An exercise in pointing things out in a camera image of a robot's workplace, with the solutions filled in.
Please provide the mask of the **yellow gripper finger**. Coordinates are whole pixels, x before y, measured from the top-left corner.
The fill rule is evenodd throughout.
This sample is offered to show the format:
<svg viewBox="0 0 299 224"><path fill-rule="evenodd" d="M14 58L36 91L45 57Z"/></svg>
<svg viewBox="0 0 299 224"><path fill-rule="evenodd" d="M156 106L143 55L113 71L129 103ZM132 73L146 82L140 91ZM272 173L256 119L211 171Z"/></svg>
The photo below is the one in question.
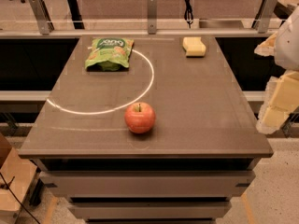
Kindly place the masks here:
<svg viewBox="0 0 299 224"><path fill-rule="evenodd" d="M270 77L256 128L259 133L279 130L289 115L299 107L299 72L286 71L280 77Z"/></svg>
<svg viewBox="0 0 299 224"><path fill-rule="evenodd" d="M264 42L255 48L254 53L264 57L273 56L276 38L277 33L270 35Z"/></svg>

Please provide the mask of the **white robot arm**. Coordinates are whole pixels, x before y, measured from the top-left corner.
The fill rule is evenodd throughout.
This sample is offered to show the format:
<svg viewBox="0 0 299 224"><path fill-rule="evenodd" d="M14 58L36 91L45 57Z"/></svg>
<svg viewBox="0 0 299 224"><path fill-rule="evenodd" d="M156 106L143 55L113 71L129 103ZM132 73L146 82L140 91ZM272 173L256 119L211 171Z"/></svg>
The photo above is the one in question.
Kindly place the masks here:
<svg viewBox="0 0 299 224"><path fill-rule="evenodd" d="M258 114L257 130L271 134L299 107L299 7L254 53L273 56L275 64L285 69L282 76L270 77Z"/></svg>

